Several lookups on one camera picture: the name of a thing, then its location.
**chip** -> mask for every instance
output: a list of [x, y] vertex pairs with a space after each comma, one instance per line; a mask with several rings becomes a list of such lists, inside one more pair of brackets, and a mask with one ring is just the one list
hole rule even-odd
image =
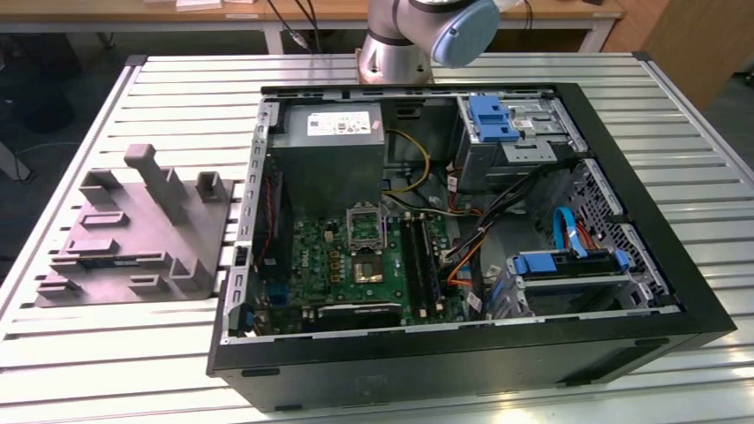
[[383, 282], [382, 256], [378, 254], [358, 254], [351, 260], [354, 283], [372, 284]]

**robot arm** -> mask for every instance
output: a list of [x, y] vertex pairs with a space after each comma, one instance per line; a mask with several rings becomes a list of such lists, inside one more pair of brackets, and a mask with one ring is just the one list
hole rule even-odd
[[362, 81], [419, 84], [430, 78], [430, 58], [458, 68], [482, 54], [499, 9], [493, 0], [370, 0], [367, 19]]

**wooden table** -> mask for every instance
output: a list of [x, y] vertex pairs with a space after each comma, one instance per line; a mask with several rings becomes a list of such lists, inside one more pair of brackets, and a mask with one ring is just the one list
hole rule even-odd
[[[366, 29], [367, 0], [312, 0], [323, 29]], [[615, 0], [601, 6], [581, 0], [530, 0], [535, 29], [587, 29], [581, 52], [597, 52], [623, 9]], [[294, 0], [275, 5], [291, 27], [308, 29]], [[502, 13], [499, 27], [521, 29], [527, 8], [522, 4]], [[267, 0], [255, 4], [224, 4], [211, 11], [178, 12], [172, 3], [144, 0], [1, 0], [0, 33], [40, 32], [152, 32], [152, 31], [264, 31], [267, 51], [283, 54], [283, 26]]]

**aluminum extrusion table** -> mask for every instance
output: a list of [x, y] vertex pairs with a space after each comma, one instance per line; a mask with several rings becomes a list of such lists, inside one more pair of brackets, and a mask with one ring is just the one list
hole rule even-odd
[[[123, 152], [152, 143], [182, 178], [219, 170], [239, 180], [238, 197], [259, 88], [356, 83], [356, 62], [351, 55], [150, 57], [123, 70], [0, 291], [0, 422], [754, 420], [754, 174], [658, 67], [629, 54], [487, 55], [469, 68], [435, 69], [435, 77], [581, 84], [739, 330], [602, 386], [266, 417], [206, 376], [216, 299], [41, 309], [35, 276], [76, 218], [86, 170], [116, 168], [122, 181], [136, 179]], [[226, 240], [235, 231], [230, 223]]]

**sticker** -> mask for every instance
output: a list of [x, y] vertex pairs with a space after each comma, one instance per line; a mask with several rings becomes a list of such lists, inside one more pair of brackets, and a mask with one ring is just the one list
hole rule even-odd
[[447, 176], [447, 190], [451, 193], [455, 193], [458, 191], [458, 178], [453, 176]]
[[593, 18], [619, 18], [621, 14], [615, 12], [598, 11], [591, 14]]
[[467, 303], [474, 309], [477, 309], [477, 312], [482, 312], [482, 299], [478, 298], [473, 291], [469, 292]]
[[307, 135], [370, 134], [368, 112], [312, 113], [307, 120]]
[[517, 128], [534, 128], [534, 124], [531, 124], [531, 121], [525, 117], [514, 118], [514, 126]]
[[228, 13], [226, 19], [259, 19], [256, 13]]
[[487, 268], [487, 278], [499, 276], [502, 270], [503, 269], [501, 267], [497, 267], [495, 265], [490, 265], [490, 268]]

